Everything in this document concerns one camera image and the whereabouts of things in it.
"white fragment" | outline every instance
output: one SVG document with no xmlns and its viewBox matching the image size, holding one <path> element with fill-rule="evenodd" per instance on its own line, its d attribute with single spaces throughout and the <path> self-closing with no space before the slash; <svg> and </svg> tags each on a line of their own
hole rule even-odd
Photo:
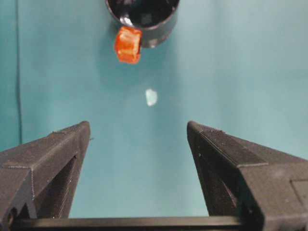
<svg viewBox="0 0 308 231">
<path fill-rule="evenodd" d="M 157 103 L 157 92 L 152 89 L 147 89 L 145 91 L 145 98 L 148 106 L 152 107 Z"/>
</svg>

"orange block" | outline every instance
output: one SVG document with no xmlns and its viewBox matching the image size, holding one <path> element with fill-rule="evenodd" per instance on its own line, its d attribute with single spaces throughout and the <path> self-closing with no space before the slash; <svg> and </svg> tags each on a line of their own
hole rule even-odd
<svg viewBox="0 0 308 231">
<path fill-rule="evenodd" d="M 140 59 L 140 30 L 123 26 L 115 39 L 115 51 L 120 62 L 136 64 Z"/>
</svg>

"black container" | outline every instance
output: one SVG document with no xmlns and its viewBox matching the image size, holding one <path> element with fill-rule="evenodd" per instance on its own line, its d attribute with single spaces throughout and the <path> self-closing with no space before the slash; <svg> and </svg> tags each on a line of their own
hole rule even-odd
<svg viewBox="0 0 308 231">
<path fill-rule="evenodd" d="M 105 1 L 118 24 L 141 30 L 141 46 L 153 48 L 166 40 L 175 26 L 180 0 Z"/>
</svg>

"teal surface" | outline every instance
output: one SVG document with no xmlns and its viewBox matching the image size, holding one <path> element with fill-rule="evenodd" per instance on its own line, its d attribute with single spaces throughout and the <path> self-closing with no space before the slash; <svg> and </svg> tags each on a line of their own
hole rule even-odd
<svg viewBox="0 0 308 231">
<path fill-rule="evenodd" d="M 307 0 L 182 0 L 137 65 L 111 20 L 103 0 L 19 1 L 24 142 L 91 123 L 72 217 L 206 215 L 189 120 L 308 158 Z"/>
<path fill-rule="evenodd" d="M 15 1 L 0 0 L 0 150 L 19 145 Z"/>
</svg>

